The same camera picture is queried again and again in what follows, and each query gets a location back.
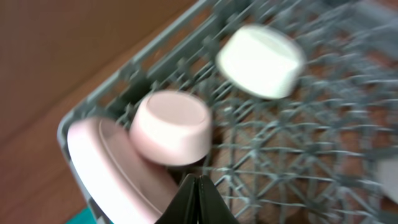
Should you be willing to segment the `white cup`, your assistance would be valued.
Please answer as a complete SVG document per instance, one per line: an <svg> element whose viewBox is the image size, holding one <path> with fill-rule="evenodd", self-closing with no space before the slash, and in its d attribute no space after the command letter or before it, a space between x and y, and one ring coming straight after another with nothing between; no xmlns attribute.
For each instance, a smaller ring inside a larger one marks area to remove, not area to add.
<svg viewBox="0 0 398 224"><path fill-rule="evenodd" d="M383 159L377 163L377 179L384 194L397 203L397 158Z"/></svg>

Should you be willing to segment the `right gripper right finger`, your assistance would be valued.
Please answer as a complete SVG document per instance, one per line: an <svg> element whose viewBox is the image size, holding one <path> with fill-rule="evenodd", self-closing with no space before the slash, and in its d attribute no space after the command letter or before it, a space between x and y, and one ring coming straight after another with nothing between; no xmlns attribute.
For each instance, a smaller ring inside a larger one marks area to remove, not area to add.
<svg viewBox="0 0 398 224"><path fill-rule="evenodd" d="M198 200L200 224L239 224L207 175L198 179Z"/></svg>

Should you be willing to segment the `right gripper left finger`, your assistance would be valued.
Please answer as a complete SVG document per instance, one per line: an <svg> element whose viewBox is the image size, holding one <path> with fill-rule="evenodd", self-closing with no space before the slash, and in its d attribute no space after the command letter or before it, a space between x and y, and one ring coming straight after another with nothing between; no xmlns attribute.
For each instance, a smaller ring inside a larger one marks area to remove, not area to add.
<svg viewBox="0 0 398 224"><path fill-rule="evenodd" d="M197 224L198 178L188 174L155 224Z"/></svg>

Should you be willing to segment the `small pink bowl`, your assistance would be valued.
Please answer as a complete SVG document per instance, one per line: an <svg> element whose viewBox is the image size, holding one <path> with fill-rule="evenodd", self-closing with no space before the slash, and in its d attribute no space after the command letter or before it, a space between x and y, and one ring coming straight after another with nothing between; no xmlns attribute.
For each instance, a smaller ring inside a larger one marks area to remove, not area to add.
<svg viewBox="0 0 398 224"><path fill-rule="evenodd" d="M140 102L129 134L136 149L152 162L193 164L211 149L211 111L184 91L157 91Z"/></svg>

